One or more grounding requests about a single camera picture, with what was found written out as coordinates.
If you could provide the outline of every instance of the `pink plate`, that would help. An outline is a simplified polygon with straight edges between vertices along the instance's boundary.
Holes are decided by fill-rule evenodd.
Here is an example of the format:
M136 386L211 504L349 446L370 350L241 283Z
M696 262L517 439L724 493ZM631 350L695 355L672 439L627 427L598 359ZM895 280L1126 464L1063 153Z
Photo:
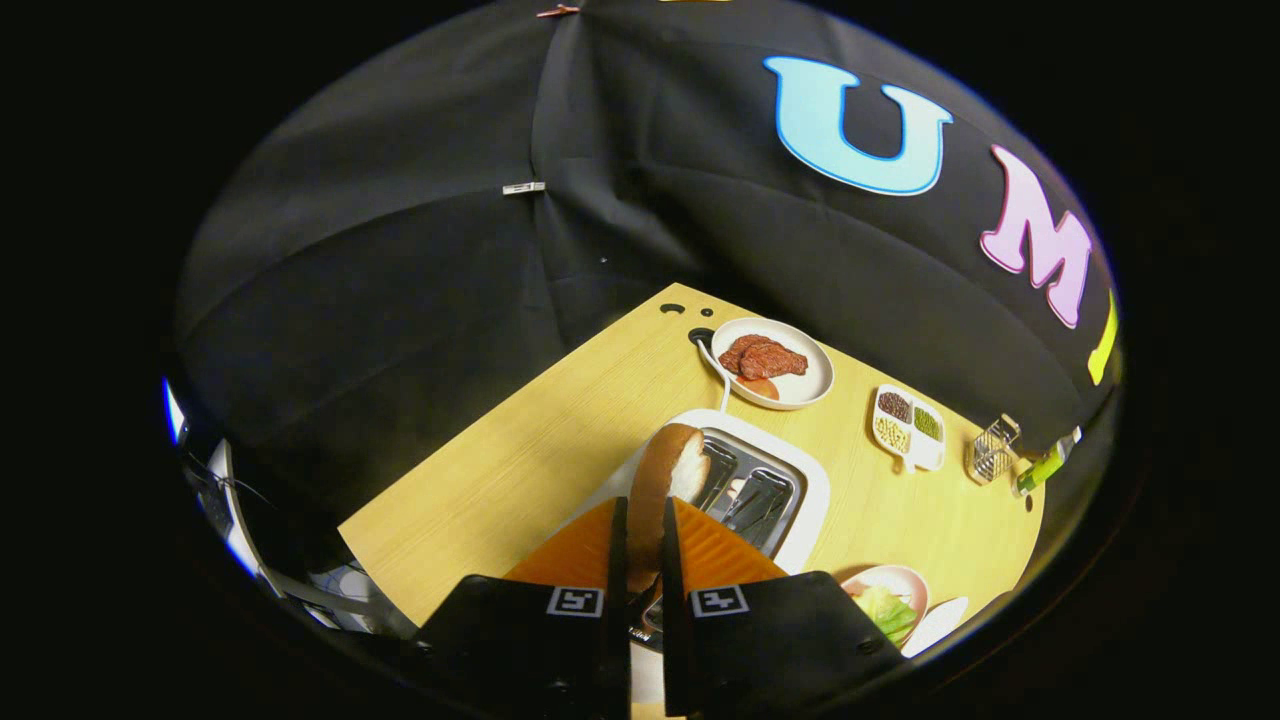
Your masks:
M906 641L911 638L911 633L920 625L924 612L929 609L929 585L919 573L905 565L877 565L876 568L868 568L840 584L850 596L861 594L863 591L873 585L882 585L899 597L910 596L902 598L915 611L915 623L906 637L902 638L902 644L906 644Z

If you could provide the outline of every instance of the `cabbage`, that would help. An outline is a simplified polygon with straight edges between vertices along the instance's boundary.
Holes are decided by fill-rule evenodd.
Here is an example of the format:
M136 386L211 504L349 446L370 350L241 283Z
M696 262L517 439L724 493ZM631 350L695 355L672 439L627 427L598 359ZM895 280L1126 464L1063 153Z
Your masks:
M899 647L902 646L906 634L911 632L911 624L915 623L915 611L911 610L911 606L881 585L867 588L863 594L854 597L854 602L872 619L872 623L876 623L876 626L884 633L890 642Z

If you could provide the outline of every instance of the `wire basket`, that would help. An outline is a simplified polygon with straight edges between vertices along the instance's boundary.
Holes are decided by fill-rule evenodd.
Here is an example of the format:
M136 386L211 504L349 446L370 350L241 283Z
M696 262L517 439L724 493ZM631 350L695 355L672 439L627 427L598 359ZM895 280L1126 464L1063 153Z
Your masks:
M1014 465L1011 446L1021 432L1012 418L1001 415L969 443L965 452L965 470L969 477L979 484L987 484L1007 471Z

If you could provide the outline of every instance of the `yellow tabletop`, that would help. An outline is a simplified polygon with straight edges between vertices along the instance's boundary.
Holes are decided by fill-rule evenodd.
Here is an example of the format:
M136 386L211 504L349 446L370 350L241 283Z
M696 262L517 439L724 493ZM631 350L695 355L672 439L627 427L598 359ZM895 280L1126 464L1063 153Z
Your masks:
M685 313L660 311L668 302ZM704 307L713 314L701 315ZM410 470L343 523L342 537L392 602L424 624L462 577L506 574L667 420L718 407L723 384L689 331L751 315L672 284ZM805 570L842 580L869 565L908 565L929 584L931 605L966 596L970 618L1018 583L1039 533L1043 487L1028 510L1010 495L1011 473L978 486L964 471L964 446L982 428L823 348L836 382L819 402L781 411L735 395L727 409L827 471L831 505ZM904 474L872 439L872 398L886 382L942 415L947 455L940 470Z

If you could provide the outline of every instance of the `letter m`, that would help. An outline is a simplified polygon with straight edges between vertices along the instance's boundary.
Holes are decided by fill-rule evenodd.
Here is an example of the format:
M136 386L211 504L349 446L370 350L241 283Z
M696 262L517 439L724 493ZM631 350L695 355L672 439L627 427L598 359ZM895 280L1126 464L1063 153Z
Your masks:
M1057 281L1048 286L1048 306L1062 324L1075 328L1093 241L1070 211L1053 227L1048 199L1036 173L998 145L992 145L991 152L1005 167L1005 209L1000 227L982 233L982 251L1010 273L1020 273L1027 266L1025 236L1032 255L1032 287L1043 287L1057 274Z

